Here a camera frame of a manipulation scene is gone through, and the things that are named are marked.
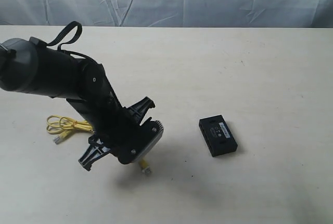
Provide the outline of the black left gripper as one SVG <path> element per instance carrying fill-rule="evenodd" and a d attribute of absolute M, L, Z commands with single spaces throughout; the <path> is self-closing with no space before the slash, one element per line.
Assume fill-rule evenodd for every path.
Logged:
<path fill-rule="evenodd" d="M 89 146 L 79 159 L 86 170 L 108 154 L 118 158 L 121 146 L 144 123 L 142 120 L 147 111 L 155 107 L 148 97 L 128 108 L 122 107 L 113 98 L 100 104 L 74 99 L 67 99 L 67 102 L 93 127 Z"/>

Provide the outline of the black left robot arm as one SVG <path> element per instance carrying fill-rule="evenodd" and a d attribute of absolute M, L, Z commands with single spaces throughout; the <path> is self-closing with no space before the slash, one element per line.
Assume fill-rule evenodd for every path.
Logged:
<path fill-rule="evenodd" d="M 82 34 L 82 25 L 73 21 L 49 43 L 36 37 L 1 43 L 1 88 L 66 99 L 93 129 L 89 146 L 79 159 L 84 169 L 90 170 L 108 154 L 123 165 L 138 162 L 164 131 L 161 122 L 146 117 L 155 104 L 145 97 L 128 108 L 122 106 L 102 64 L 62 49 L 64 37 L 72 30 L 75 42 Z"/>

